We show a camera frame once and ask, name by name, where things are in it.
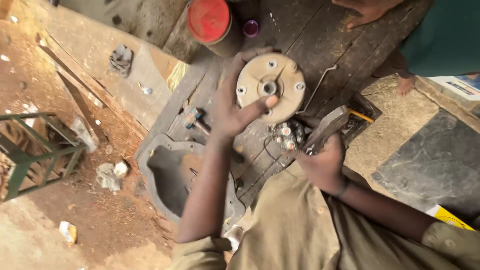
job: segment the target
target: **green shirt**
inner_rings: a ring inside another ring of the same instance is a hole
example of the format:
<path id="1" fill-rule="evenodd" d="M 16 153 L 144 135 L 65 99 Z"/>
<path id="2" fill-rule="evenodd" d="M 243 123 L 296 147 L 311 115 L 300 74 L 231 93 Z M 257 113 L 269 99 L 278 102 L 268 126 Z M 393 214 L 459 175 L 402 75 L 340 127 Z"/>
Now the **green shirt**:
<path id="1" fill-rule="evenodd" d="M 479 31 L 480 0 L 436 0 L 400 51 L 415 75 L 480 72 Z"/>

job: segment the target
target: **hammer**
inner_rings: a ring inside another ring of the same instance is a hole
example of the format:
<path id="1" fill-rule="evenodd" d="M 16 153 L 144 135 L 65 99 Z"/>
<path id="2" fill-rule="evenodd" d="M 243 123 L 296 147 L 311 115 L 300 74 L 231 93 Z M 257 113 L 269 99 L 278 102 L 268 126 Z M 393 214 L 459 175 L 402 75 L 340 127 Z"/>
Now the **hammer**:
<path id="1" fill-rule="evenodd" d="M 198 127 L 198 129 L 200 129 L 205 134 L 207 134 L 207 136 L 210 136 L 210 129 L 207 128 L 205 124 L 203 124 L 200 121 L 200 118 L 203 115 L 204 115 L 204 112 L 202 110 L 198 108 L 194 108 L 187 114 L 185 119 L 183 119 L 182 125 L 187 129 L 191 129 L 193 126 L 196 126 Z M 243 156 L 240 153 L 235 151 L 235 149 L 233 149 L 233 152 L 232 152 L 232 159 L 238 164 L 242 164 L 245 162 L 245 158 L 243 158 Z"/>

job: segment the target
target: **bare foot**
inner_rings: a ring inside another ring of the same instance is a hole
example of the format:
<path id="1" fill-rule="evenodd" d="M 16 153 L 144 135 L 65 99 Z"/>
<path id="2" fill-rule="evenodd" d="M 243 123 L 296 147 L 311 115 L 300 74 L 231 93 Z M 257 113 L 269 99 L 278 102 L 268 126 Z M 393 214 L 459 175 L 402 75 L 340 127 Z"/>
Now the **bare foot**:
<path id="1" fill-rule="evenodd" d="M 413 88 L 415 88 L 415 77 L 411 77 L 410 79 L 404 79 L 399 77 L 397 87 L 397 94 L 400 97 L 408 95 L 413 90 Z"/>

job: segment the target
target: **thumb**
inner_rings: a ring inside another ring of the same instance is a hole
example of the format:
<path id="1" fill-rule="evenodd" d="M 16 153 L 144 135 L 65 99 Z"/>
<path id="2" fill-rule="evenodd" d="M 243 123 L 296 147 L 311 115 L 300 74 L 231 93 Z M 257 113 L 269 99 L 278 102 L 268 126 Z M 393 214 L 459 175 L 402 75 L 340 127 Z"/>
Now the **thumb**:
<path id="1" fill-rule="evenodd" d="M 370 16 L 363 16 L 363 17 L 354 18 L 347 25 L 347 28 L 352 29 L 352 28 L 360 26 L 360 25 L 366 25 L 366 24 L 369 24 L 373 21 L 376 21 L 377 19 L 378 18 L 374 18 L 374 17 L 370 17 Z"/>
<path id="2" fill-rule="evenodd" d="M 277 96 L 262 97 L 247 107 L 241 109 L 238 113 L 241 115 L 240 121 L 244 126 L 248 126 L 255 119 L 259 118 L 273 108 L 278 102 Z"/>

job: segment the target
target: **green metal stand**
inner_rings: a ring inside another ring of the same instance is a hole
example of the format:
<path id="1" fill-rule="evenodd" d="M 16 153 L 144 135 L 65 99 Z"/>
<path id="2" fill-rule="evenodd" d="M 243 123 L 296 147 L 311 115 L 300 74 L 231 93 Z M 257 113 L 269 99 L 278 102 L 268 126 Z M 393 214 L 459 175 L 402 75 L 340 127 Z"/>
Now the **green metal stand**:
<path id="1" fill-rule="evenodd" d="M 8 193 L 3 201 L 8 201 L 18 196 L 25 195 L 27 193 L 33 192 L 38 190 L 42 187 L 45 187 L 49 184 L 54 184 L 58 181 L 64 180 L 67 178 L 70 173 L 73 171 L 76 163 L 78 162 L 78 158 L 82 154 L 82 151 L 86 148 L 86 146 L 82 143 L 75 141 L 73 137 L 71 137 L 65 130 L 63 130 L 58 124 L 53 121 L 50 116 L 55 116 L 54 113 L 32 113 L 32 114 L 16 114 L 16 115 L 2 115 L 0 116 L 0 121 L 17 121 L 20 125 L 22 125 L 25 130 L 30 133 L 35 139 L 39 140 L 50 152 L 39 155 L 39 156 L 30 156 L 23 152 L 15 143 L 10 141 L 5 135 L 0 133 L 0 152 L 6 155 L 14 164 L 15 167 L 12 168 L 13 173 L 10 175 L 10 179 L 8 182 Z M 63 149 L 57 149 L 56 146 L 49 143 L 44 137 L 42 137 L 39 133 L 37 133 L 34 129 L 28 126 L 23 119 L 28 118 L 42 118 L 46 121 L 50 128 L 55 130 L 59 135 L 65 138 L 68 143 L 70 144 L 68 147 Z M 55 167 L 55 164 L 59 160 L 60 157 L 73 154 L 68 162 L 68 165 L 63 173 L 62 177 L 48 180 L 50 174 Z M 39 161 L 46 161 L 52 159 L 52 163 L 48 167 L 45 173 L 45 177 L 43 178 L 41 184 L 32 186 L 30 188 L 20 190 L 20 186 L 24 182 L 25 177 L 27 177 L 28 171 L 30 170 L 33 163 Z"/>

